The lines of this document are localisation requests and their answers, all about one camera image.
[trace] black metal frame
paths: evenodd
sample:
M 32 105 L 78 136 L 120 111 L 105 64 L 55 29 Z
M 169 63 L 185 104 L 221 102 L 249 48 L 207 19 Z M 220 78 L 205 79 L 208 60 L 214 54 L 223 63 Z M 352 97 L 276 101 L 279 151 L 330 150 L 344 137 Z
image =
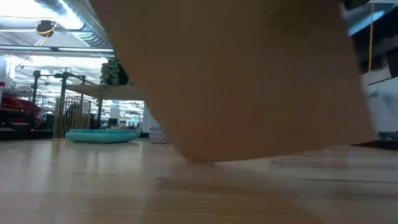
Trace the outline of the black metal frame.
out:
M 63 72 L 63 73 L 56 73 L 54 75 L 41 75 L 40 70 L 35 70 L 33 72 L 33 76 L 35 77 L 35 82 L 33 84 L 33 98 L 32 102 L 36 103 L 36 95 L 37 95 L 37 85 L 38 85 L 38 80 L 40 77 L 55 77 L 55 78 L 61 78 L 62 79 L 62 84 L 61 84 L 61 96 L 60 97 L 65 97 L 66 91 L 67 91 L 67 79 L 69 77 L 75 77 L 81 80 L 82 85 L 86 85 L 86 83 L 95 85 L 94 83 L 88 81 L 86 79 L 85 75 L 75 75 L 70 72 Z M 98 102 L 98 117 L 97 117 L 97 127 L 100 128 L 101 125 L 101 112 L 102 112 L 102 99 L 99 99 Z

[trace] white wall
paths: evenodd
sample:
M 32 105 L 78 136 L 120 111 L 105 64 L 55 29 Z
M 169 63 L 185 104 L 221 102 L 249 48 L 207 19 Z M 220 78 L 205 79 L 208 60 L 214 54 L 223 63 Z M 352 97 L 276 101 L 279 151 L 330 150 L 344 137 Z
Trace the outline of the white wall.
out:
M 6 88 L 11 88 L 15 77 L 15 63 L 12 58 L 0 57 L 0 82 L 6 83 Z
M 362 76 L 365 97 L 368 99 L 369 112 L 376 131 L 398 131 L 398 78 L 367 85 L 389 77 L 391 74 L 388 67 Z M 371 93 L 376 93 L 377 96 L 369 98 Z
M 154 119 L 154 117 L 152 117 L 147 105 L 144 104 L 144 114 L 142 117 L 142 132 L 148 133 L 149 128 L 155 125 L 158 125 L 157 121 Z

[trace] exposed pipe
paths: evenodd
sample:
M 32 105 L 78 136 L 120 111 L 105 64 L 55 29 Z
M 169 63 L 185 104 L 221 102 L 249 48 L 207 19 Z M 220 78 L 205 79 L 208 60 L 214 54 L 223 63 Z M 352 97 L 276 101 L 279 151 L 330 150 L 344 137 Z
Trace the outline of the exposed pipe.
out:
M 60 29 L 55 28 L 55 32 L 72 33 L 72 34 L 92 34 L 92 31 L 81 30 L 81 29 Z M 37 32 L 35 28 L 31 27 L 0 27 L 0 32 Z
M 41 46 L 25 46 L 25 45 L 3 45 L 0 44 L 0 51 L 4 54 L 12 54 L 11 52 L 46 52 L 46 53 L 81 53 L 96 54 L 97 57 L 113 57 L 113 49 L 100 49 L 89 47 L 41 47 Z
M 84 23 L 80 31 L 88 31 L 82 33 L 74 33 L 82 41 L 86 42 L 91 47 L 113 48 L 111 42 L 108 40 L 106 33 L 100 22 L 91 15 L 89 10 L 78 0 L 35 0 L 42 7 L 50 9 L 59 16 L 66 16 L 68 13 L 65 4 L 78 16 Z

